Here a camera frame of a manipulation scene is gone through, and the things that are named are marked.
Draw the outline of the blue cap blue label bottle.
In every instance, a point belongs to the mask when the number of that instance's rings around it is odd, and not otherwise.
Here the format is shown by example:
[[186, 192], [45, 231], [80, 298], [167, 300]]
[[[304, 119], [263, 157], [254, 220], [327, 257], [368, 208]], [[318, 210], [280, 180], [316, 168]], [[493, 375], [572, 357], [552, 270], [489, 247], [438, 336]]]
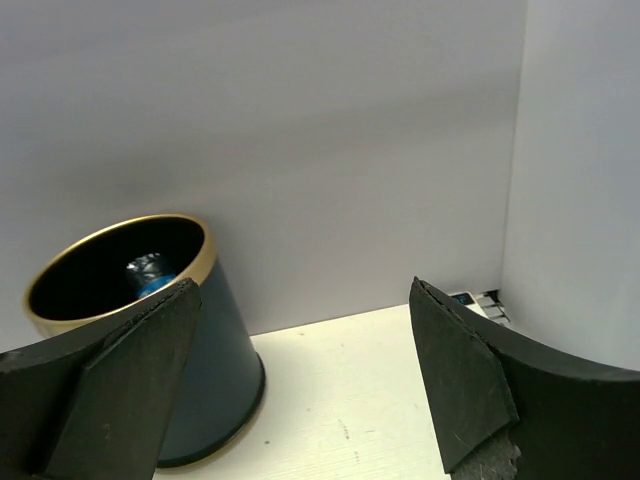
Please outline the blue cap blue label bottle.
[[130, 261], [126, 265], [125, 274], [138, 299], [153, 294], [176, 278], [174, 269], [157, 252]]

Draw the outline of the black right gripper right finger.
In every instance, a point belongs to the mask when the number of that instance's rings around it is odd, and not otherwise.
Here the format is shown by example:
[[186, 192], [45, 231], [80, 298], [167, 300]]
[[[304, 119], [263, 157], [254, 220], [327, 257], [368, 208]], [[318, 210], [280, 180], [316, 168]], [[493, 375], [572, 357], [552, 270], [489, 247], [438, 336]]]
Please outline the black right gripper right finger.
[[486, 319], [415, 279], [411, 326], [454, 479], [635, 479], [639, 374]]

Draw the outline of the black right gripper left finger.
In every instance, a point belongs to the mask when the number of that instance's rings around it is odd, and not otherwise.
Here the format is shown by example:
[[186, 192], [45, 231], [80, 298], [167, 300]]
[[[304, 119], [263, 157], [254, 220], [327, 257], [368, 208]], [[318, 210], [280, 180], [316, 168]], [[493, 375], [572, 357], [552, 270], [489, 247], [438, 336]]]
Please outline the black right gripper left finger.
[[200, 308], [182, 280], [2, 353], [2, 478], [152, 478]]

